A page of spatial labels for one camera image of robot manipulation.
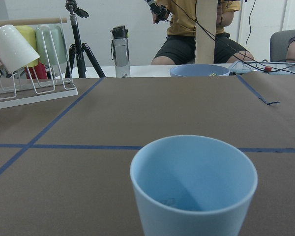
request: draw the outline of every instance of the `white wire rack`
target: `white wire rack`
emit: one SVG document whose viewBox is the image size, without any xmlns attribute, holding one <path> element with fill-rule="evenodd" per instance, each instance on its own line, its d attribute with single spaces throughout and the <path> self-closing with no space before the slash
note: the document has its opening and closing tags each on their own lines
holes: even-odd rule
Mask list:
<svg viewBox="0 0 295 236">
<path fill-rule="evenodd" d="M 46 18 L 46 19 L 31 19 L 31 20 L 14 20 L 14 21 L 0 21 L 0 26 L 6 24 L 14 25 L 38 25 L 38 24 L 57 24 L 61 25 L 62 36 L 65 42 L 64 31 L 62 23 L 66 23 L 65 18 Z M 47 101 L 52 99 L 58 99 L 62 97 L 74 96 L 78 94 L 77 88 L 73 83 L 73 79 L 70 71 L 70 78 L 64 78 L 61 66 L 59 64 L 55 44 L 53 37 L 49 31 L 49 36 L 52 41 L 52 51 L 56 57 L 57 64 L 50 65 L 50 60 L 47 54 L 46 44 L 44 49 L 47 55 L 49 79 L 39 79 L 35 68 L 32 67 L 33 76 L 28 66 L 24 68 L 27 71 L 29 79 L 22 79 L 20 77 L 20 71 L 13 72 L 9 78 L 3 78 L 0 74 L 0 109 L 13 107 L 18 105 L 24 105 L 29 103 L 35 103 L 40 101 Z M 67 61 L 69 61 L 68 53 L 66 52 Z"/>
</svg>

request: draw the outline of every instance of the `cup rim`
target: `cup rim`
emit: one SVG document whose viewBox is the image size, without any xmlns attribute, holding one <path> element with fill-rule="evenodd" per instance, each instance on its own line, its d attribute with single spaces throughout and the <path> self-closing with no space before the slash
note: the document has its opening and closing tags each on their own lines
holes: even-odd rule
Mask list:
<svg viewBox="0 0 295 236">
<path fill-rule="evenodd" d="M 209 139 L 209 140 L 212 140 L 212 141 L 215 141 L 215 142 L 220 142 L 223 145 L 226 145 L 226 146 L 230 147 L 231 149 L 233 149 L 234 151 L 236 151 L 240 155 L 242 155 L 248 161 L 249 165 L 252 167 L 253 175 L 254 175 L 253 185 L 251 186 L 250 191 L 246 194 L 246 196 L 244 196 L 237 203 L 232 204 L 232 205 L 227 206 L 227 207 L 220 208 L 220 209 L 206 210 L 206 211 L 189 211 L 189 210 L 183 210 L 183 209 L 174 208 L 174 207 L 162 204 L 162 203 L 158 202 L 157 200 L 153 199 L 152 197 L 150 197 L 145 191 L 143 191 L 142 188 L 138 185 L 137 181 L 135 180 L 134 173 L 133 173 L 134 172 L 133 171 L 133 165 L 134 165 L 135 159 L 137 158 L 138 154 L 140 152 L 144 151 L 145 149 L 149 148 L 149 146 L 154 145 L 156 142 L 159 142 L 161 140 L 173 139 L 173 138 L 181 138 L 181 137 L 198 137 L 198 138 L 202 138 L 202 139 Z M 236 148 L 236 147 L 234 147 L 234 146 L 232 146 L 232 145 L 230 145 L 230 144 L 228 144 L 228 143 L 226 143 L 226 142 L 224 142 L 222 140 L 211 138 L 211 137 L 206 137 L 206 136 L 200 136 L 200 135 L 174 135 L 174 136 L 163 137 L 163 138 L 160 138 L 160 139 L 157 139 L 157 140 L 154 140 L 154 141 L 148 143 L 143 148 L 141 148 L 135 154 L 135 156 L 133 157 L 133 159 L 131 161 L 131 164 L 130 164 L 130 178 L 131 178 L 132 184 L 134 185 L 135 189 L 137 191 L 139 191 L 140 194 L 142 194 L 151 203 L 156 204 L 157 206 L 159 206 L 161 208 L 164 208 L 166 210 L 169 210 L 169 211 L 173 211 L 173 212 L 176 212 L 176 213 L 190 214 L 190 215 L 213 215 L 213 214 L 221 214 L 221 213 L 224 213 L 224 212 L 231 211 L 231 210 L 237 208 L 238 206 L 244 204 L 249 199 L 251 199 L 252 196 L 254 195 L 256 189 L 257 189 L 257 186 L 258 186 L 258 174 L 257 174 L 256 167 L 254 166 L 252 161 L 246 156 L 245 153 L 243 153 L 238 148 Z"/>
</svg>

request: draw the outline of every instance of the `wire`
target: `wire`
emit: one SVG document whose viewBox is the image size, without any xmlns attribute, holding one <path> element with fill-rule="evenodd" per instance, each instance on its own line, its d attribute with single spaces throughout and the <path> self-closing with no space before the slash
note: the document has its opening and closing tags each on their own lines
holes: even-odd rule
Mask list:
<svg viewBox="0 0 295 236">
<path fill-rule="evenodd" d="M 193 19 L 191 16 L 188 15 L 188 13 L 187 13 L 184 9 L 182 9 L 182 8 L 181 8 L 176 2 L 174 2 L 174 0 L 171 0 L 171 2 L 174 3 L 174 4 L 175 4 L 180 10 L 182 10 L 182 11 L 186 14 L 186 16 L 187 16 L 188 18 L 190 18 L 192 21 L 194 21 L 194 22 L 195 22 L 195 25 L 197 24 L 197 25 L 198 25 L 198 26 L 199 26 L 199 27 L 200 27 L 200 28 L 206 33 L 206 35 L 208 35 L 208 36 L 209 36 L 214 42 L 215 42 L 216 40 L 219 40 L 219 38 L 218 38 L 215 34 L 209 32 L 207 29 L 205 29 L 203 26 L 200 25 L 200 23 L 198 22 L 198 19 L 197 19 L 197 14 L 195 15 L 195 16 L 196 16 L 195 19 Z M 224 43 L 224 44 L 225 44 L 226 46 L 228 46 L 229 48 L 233 49 L 233 50 L 234 50 L 235 52 L 237 52 L 238 54 L 244 56 L 244 58 L 247 57 L 247 56 L 246 56 L 246 54 L 247 54 L 247 43 L 248 43 L 248 39 L 249 39 L 250 34 L 251 34 L 251 23 L 250 23 L 250 19 L 251 19 L 251 15 L 252 15 L 252 12 L 253 12 L 253 9 L 254 9 L 255 4 L 256 4 L 256 0 L 254 0 L 253 7 L 252 7 L 251 12 L 250 12 L 250 14 L 249 14 L 249 28 L 250 28 L 250 31 L 249 31 L 249 35 L 248 35 L 248 38 L 247 38 L 247 40 L 246 40 L 246 44 L 245 44 L 245 54 L 243 54 L 243 53 L 241 53 L 241 52 L 238 52 L 236 49 L 234 49 L 232 46 L 230 46 L 230 45 L 227 44 L 226 42 L 221 41 L 222 43 Z M 197 0 L 195 0 L 195 8 L 196 8 L 196 11 L 195 11 L 195 12 L 197 13 Z M 236 59 L 238 59 L 239 61 L 241 61 L 243 64 L 247 64 L 248 66 L 250 66 L 250 67 L 252 67 L 252 68 L 254 68 L 254 69 L 256 69 L 256 70 L 260 70 L 260 71 L 264 72 L 264 69 L 260 69 L 260 68 L 258 68 L 258 67 L 252 66 L 252 65 L 250 65 L 250 63 L 247 63 L 246 61 L 241 60 L 240 58 L 238 58 L 238 57 L 235 56 L 235 55 L 233 55 L 233 57 L 235 57 Z M 260 64 L 260 65 L 262 65 L 262 66 L 265 66 L 264 64 L 262 64 L 262 63 L 260 63 L 260 62 L 258 62 L 258 61 L 256 61 L 256 60 L 254 60 L 254 59 L 252 59 L 252 58 L 250 58 L 250 57 L 247 57 L 247 58 L 251 59 L 252 62 L 255 62 L 255 63 L 258 63 L 258 64 Z M 270 71 L 269 73 L 278 72 L 278 71 L 285 71 L 285 72 L 288 72 L 288 73 L 291 73 L 291 74 L 295 74 L 294 72 L 291 72 L 291 71 L 286 70 L 286 69 L 288 69 L 288 68 L 290 68 L 290 67 L 291 67 L 291 66 L 287 66 L 287 67 L 282 68 L 282 69 L 279 69 L 279 68 L 275 68 L 275 67 L 273 67 L 273 69 L 275 69 L 275 70 L 274 70 L 274 71 Z"/>
</svg>

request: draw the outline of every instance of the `white table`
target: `white table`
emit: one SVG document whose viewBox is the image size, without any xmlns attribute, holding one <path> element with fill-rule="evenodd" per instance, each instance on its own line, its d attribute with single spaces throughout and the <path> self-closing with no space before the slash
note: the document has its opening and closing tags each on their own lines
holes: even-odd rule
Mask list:
<svg viewBox="0 0 295 236">
<path fill-rule="evenodd" d="M 229 67 L 231 64 L 218 64 L 223 67 Z M 170 77 L 169 70 L 177 65 L 132 65 L 130 66 L 131 77 Z M 114 66 L 101 66 L 106 77 L 116 77 Z M 98 78 L 94 67 L 87 67 L 86 78 Z M 78 78 L 78 68 L 72 69 L 72 77 Z"/>
</svg>

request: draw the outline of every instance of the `white cup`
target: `white cup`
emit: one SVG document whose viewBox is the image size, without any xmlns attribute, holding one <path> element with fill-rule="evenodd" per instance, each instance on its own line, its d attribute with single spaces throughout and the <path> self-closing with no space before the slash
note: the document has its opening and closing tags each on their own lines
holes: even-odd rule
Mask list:
<svg viewBox="0 0 295 236">
<path fill-rule="evenodd" d="M 13 25 L 0 27 L 0 60 L 8 73 L 39 58 L 39 54 Z"/>
</svg>

